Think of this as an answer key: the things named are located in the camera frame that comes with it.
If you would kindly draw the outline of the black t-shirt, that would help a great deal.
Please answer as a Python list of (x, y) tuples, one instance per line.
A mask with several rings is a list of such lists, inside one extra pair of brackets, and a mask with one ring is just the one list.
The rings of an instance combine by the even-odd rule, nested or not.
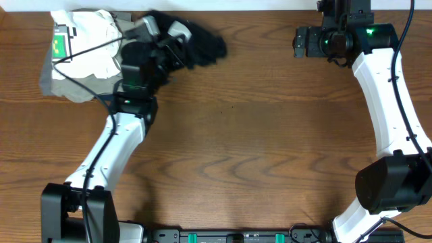
[(185, 51), (182, 61), (190, 70), (195, 65), (215, 64), (217, 59), (227, 55), (227, 47), (223, 38), (212, 34), (194, 22), (156, 10), (149, 11), (145, 16), (154, 17), (163, 38), (181, 34), (185, 36), (185, 40), (180, 42), (181, 48)]

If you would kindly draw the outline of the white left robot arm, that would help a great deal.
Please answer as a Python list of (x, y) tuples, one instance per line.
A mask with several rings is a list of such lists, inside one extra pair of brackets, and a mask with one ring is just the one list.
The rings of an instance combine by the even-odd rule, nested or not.
[(40, 198), (42, 242), (144, 242), (139, 223), (120, 221), (113, 191), (158, 110), (156, 93), (186, 61), (185, 34), (136, 39), (122, 50), (123, 78), (113, 88), (108, 117), (88, 156), (64, 183), (49, 183)]

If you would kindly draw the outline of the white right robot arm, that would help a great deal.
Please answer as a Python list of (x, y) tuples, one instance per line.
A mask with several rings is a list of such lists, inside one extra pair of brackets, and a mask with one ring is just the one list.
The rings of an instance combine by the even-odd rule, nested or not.
[(377, 147), (376, 162), (356, 175), (356, 198), (321, 242), (366, 242), (384, 223), (431, 199), (431, 140), (406, 87), (399, 43), (391, 24), (296, 30), (295, 57), (346, 59), (364, 93)]

